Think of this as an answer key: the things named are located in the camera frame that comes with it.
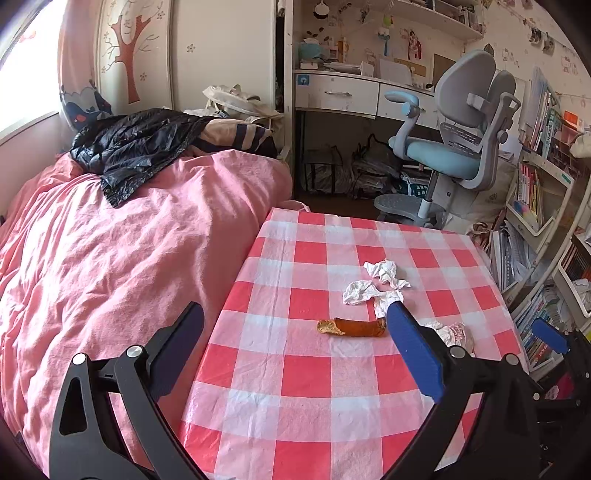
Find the wardrobe door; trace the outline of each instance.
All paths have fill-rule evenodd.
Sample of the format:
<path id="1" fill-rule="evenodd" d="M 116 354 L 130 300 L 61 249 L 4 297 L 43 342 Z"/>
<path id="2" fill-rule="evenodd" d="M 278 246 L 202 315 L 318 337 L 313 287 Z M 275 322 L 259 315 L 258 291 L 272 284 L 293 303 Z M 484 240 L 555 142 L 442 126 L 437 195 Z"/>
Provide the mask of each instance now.
<path id="1" fill-rule="evenodd" d="M 209 85 L 240 84 L 275 106 L 276 0 L 175 0 L 174 106 L 204 108 Z"/>
<path id="2" fill-rule="evenodd" d="M 104 0 L 96 35 L 98 89 L 116 115 L 173 106 L 173 0 Z"/>

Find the sticker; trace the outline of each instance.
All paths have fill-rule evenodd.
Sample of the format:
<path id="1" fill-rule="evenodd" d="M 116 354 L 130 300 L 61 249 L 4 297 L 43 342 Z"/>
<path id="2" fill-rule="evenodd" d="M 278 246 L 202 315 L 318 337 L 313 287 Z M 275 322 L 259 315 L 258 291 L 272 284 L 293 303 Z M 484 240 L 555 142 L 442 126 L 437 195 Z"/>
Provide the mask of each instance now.
<path id="1" fill-rule="evenodd" d="M 297 76 L 297 84 L 298 85 L 309 85 L 310 84 L 310 75 L 305 73 L 300 73 Z"/>

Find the paper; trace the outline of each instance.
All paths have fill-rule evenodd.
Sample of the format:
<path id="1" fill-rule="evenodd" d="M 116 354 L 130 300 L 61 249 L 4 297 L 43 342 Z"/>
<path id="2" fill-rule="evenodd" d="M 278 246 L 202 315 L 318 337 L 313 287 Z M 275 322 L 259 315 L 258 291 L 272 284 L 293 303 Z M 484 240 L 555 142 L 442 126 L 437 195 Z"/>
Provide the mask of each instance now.
<path id="1" fill-rule="evenodd" d="M 454 323 L 450 326 L 445 326 L 437 320 L 432 320 L 423 326 L 435 330 L 446 346 L 461 346 L 469 354 L 472 354 L 474 351 L 474 340 L 463 323 Z"/>
<path id="2" fill-rule="evenodd" d="M 396 278 L 396 264 L 391 260 L 382 260 L 376 264 L 365 262 L 363 267 L 373 278 L 379 278 L 381 283 L 388 283 L 393 290 L 380 291 L 371 280 L 357 280 L 351 282 L 343 292 L 343 303 L 346 305 L 359 305 L 370 299 L 374 299 L 374 312 L 376 318 L 386 316 L 388 307 L 395 301 L 404 301 L 400 291 L 403 287 L 410 287 L 406 280 Z"/>
<path id="3" fill-rule="evenodd" d="M 365 262 L 363 267 L 371 277 L 378 277 L 382 283 L 390 283 L 392 288 L 410 287 L 410 283 L 406 280 L 396 279 L 396 264 L 391 260 L 382 260 L 376 264 Z"/>
<path id="4" fill-rule="evenodd" d="M 384 318 L 388 307 L 397 300 L 404 301 L 404 296 L 398 289 L 379 291 L 371 280 L 351 282 L 343 292 L 343 303 L 346 305 L 359 305 L 371 299 L 374 299 L 375 317 Z"/>

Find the floor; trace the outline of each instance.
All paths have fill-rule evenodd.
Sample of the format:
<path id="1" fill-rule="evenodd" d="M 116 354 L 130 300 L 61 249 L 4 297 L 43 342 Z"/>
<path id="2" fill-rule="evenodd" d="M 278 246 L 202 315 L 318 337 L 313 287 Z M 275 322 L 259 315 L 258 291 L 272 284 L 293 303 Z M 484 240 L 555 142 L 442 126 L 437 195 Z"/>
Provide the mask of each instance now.
<path id="1" fill-rule="evenodd" d="M 305 203 L 312 212 L 375 220 L 379 211 L 373 200 L 353 200 L 346 196 L 318 195 L 301 192 L 297 200 Z"/>

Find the black jacket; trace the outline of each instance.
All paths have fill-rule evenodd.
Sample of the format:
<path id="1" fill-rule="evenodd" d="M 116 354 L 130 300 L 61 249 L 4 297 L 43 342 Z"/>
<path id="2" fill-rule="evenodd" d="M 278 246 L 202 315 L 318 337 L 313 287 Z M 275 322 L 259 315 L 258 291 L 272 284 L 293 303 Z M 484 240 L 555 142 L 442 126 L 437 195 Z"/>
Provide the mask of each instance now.
<path id="1" fill-rule="evenodd" d="M 100 175 L 113 207 L 170 165 L 213 117 L 155 108 L 97 120 L 74 138 L 70 154 L 86 173 Z"/>

